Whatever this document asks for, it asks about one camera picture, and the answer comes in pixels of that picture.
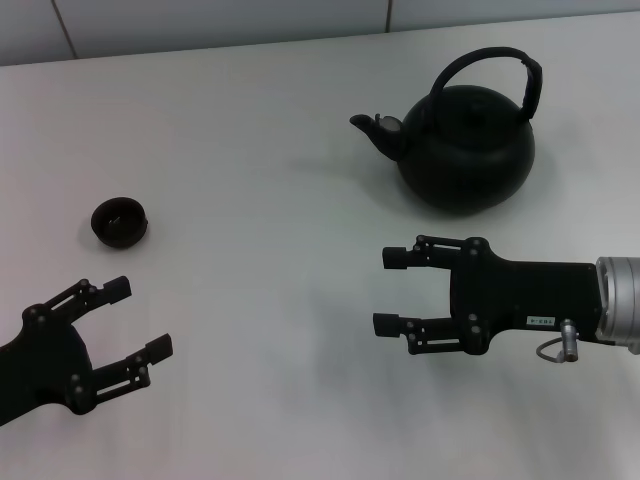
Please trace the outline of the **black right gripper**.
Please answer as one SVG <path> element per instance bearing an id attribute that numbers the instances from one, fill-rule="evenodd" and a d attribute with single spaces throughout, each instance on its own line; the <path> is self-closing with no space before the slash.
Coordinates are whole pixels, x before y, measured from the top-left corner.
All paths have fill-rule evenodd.
<path id="1" fill-rule="evenodd" d="M 410 355 L 485 353 L 507 330 L 558 332 L 573 322 L 578 338 L 596 343 L 600 289 L 592 263 L 510 261 L 485 239 L 418 235 L 414 245 L 385 247 L 385 269 L 451 269 L 451 318 L 373 314 L 377 337 L 404 336 Z"/>

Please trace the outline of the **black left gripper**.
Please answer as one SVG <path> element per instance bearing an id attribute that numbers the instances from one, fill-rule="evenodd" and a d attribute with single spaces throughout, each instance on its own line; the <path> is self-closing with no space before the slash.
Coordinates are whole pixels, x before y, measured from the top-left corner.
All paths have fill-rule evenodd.
<path id="1" fill-rule="evenodd" d="M 1 347 L 1 423 L 48 404 L 84 415 L 97 405 L 151 385 L 149 367 L 173 355 L 164 334 L 123 360 L 93 369 L 71 325 L 85 314 L 132 294 L 127 277 L 101 288 L 82 279 L 61 294 L 27 308 L 15 339 Z"/>

